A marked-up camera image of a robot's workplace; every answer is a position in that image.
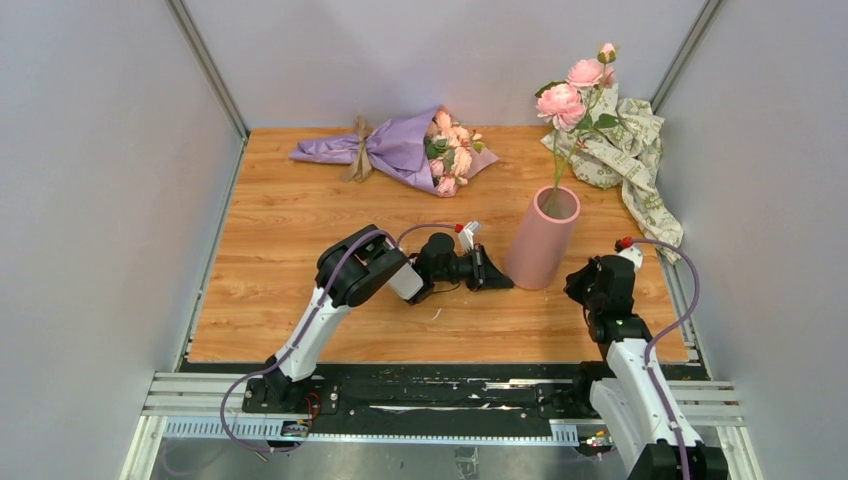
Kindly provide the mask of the pink cylindrical vase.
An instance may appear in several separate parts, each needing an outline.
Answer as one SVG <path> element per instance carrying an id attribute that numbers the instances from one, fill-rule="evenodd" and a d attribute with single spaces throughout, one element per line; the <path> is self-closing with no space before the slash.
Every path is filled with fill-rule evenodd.
<path id="1" fill-rule="evenodd" d="M 525 290 L 540 290 L 555 278 L 565 259 L 581 213 L 572 190 L 539 189 L 519 223 L 505 260 L 505 271 Z"/>

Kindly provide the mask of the purple flower bouquet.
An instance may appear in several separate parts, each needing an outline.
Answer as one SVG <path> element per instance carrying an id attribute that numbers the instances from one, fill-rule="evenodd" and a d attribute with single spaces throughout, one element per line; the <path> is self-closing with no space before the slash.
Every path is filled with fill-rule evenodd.
<path id="1" fill-rule="evenodd" d="M 372 129 L 367 140 L 372 174 L 381 172 L 439 197 L 454 196 L 471 178 L 498 161 L 482 135 L 464 127 L 443 106 L 412 117 L 391 118 Z M 343 165 L 346 171 L 357 146 L 353 131 L 301 141 L 289 158 Z"/>

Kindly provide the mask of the beige ribbon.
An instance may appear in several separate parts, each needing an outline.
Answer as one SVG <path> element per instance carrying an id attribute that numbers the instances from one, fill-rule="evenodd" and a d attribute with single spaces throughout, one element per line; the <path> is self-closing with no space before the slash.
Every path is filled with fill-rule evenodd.
<path id="1" fill-rule="evenodd" d="M 373 129 L 368 124 L 367 120 L 362 116 L 357 116 L 355 119 L 354 133 L 358 137 L 358 146 L 352 163 L 347 170 L 340 175 L 340 179 L 347 182 L 363 183 L 373 173 L 368 151 L 367 140 Z"/>

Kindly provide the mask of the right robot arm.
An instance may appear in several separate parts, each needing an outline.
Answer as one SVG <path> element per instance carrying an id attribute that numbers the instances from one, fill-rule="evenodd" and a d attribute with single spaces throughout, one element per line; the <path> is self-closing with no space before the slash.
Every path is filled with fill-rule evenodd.
<path id="1" fill-rule="evenodd" d="M 643 260 L 631 246 L 592 257 L 566 278 L 564 292 L 581 306 L 602 355 L 581 363 L 569 392 L 572 406 L 605 422 L 630 479 L 727 479 L 725 454 L 705 444 L 674 401 L 653 336 L 634 311 Z"/>

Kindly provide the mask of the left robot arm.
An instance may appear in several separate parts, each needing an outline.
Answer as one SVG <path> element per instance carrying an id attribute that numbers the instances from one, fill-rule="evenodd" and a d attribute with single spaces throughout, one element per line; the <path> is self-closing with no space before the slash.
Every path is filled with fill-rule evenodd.
<path id="1" fill-rule="evenodd" d="M 472 292 L 507 290 L 513 281 L 475 242 L 480 230 L 472 221 L 454 233 L 434 233 L 416 252 L 368 225 L 328 248 L 317 262 L 309 304 L 288 341 L 244 379 L 244 397 L 254 408 L 276 407 L 294 413 L 312 411 L 318 396 L 311 378 L 320 356 L 341 322 L 384 286 L 409 305 L 432 296 L 440 283 L 463 284 Z"/>

